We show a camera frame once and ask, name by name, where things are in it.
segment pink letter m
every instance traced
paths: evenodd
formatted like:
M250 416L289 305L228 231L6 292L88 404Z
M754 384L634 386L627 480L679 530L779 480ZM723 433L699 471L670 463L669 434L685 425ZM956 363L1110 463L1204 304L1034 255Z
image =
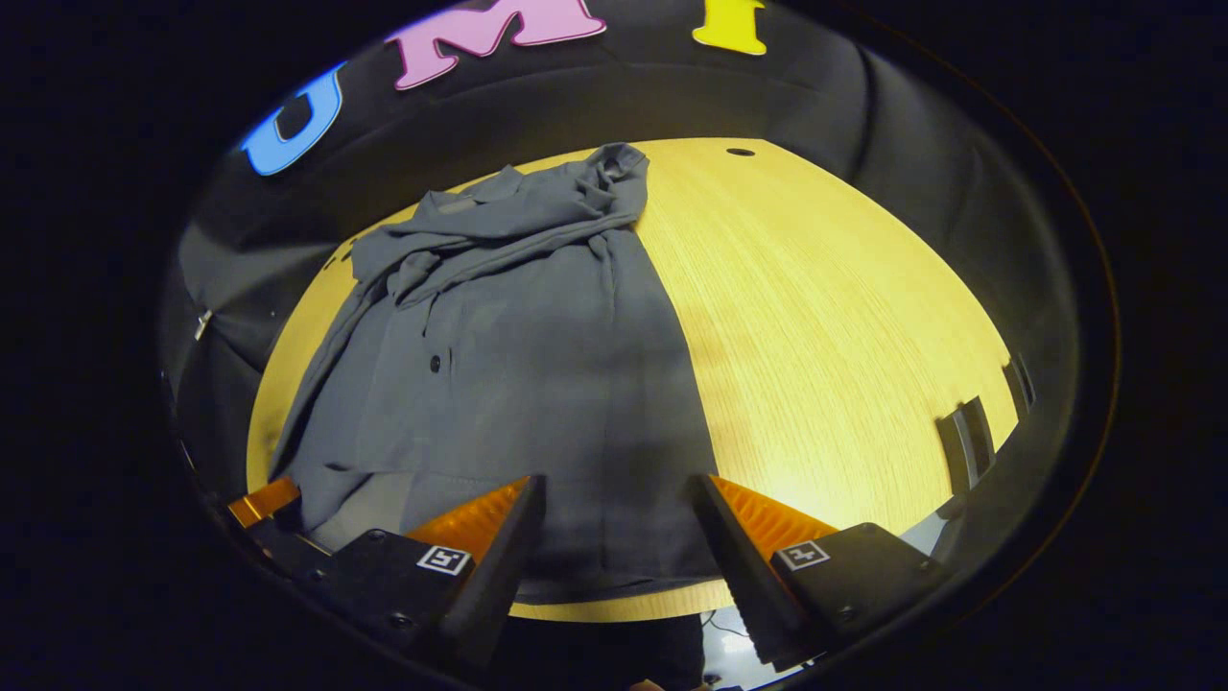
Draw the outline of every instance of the pink letter m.
M457 65L459 59L441 54L437 42L490 55L516 15L521 16L521 31L512 37L515 45L556 43L605 31L605 22L589 15L583 0L499 0L486 11L446 10L388 38L387 43L399 44L405 63L397 88L413 88Z

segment cable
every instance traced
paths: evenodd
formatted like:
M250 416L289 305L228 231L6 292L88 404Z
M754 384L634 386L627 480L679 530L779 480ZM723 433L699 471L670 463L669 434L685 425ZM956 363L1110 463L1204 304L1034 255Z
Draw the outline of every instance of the cable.
M743 633L740 631L734 631L732 628L725 628L723 626L717 626L715 623L712 625L712 628L716 628L717 631L728 631L729 633L736 633L736 635L738 635L738 636L740 636L743 638L750 638L749 633Z

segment crumpled fabric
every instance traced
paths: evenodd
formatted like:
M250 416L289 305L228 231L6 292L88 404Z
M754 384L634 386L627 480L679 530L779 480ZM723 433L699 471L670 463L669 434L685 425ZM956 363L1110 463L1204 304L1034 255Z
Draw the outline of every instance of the crumpled fabric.
M718 577L685 500L716 474L686 341L632 223L648 160L626 144L505 167L352 247L357 286L316 353L270 480L339 549L408 533L546 476L521 601Z

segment blue letter u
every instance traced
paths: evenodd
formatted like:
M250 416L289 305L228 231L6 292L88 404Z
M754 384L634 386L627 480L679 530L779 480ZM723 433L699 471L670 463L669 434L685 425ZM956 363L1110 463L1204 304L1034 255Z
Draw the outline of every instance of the blue letter u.
M302 131L290 139L282 139L281 131L278 130L278 115L281 114L281 108L278 108L248 135L241 149L247 151L255 172L273 174L285 169L333 126L336 114L341 112L341 85L336 81L336 72L345 63L324 72L298 92L298 96L307 97L307 103L311 106L311 119Z

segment wooden table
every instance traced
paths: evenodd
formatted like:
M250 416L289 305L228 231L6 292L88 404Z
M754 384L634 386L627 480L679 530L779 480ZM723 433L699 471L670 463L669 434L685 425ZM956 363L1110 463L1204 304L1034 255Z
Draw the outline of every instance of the wooden table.
M1002 377L1009 355L989 315L938 254L869 198L763 140L635 146L651 161L636 232L682 320L721 476L836 528L874 522L900 534L950 497L935 419L980 396L995 447L1014 430ZM265 485L302 374L354 287L349 244L307 287L269 360L252 412L249 491ZM636 621L732 604L715 581L515 605L512 615Z

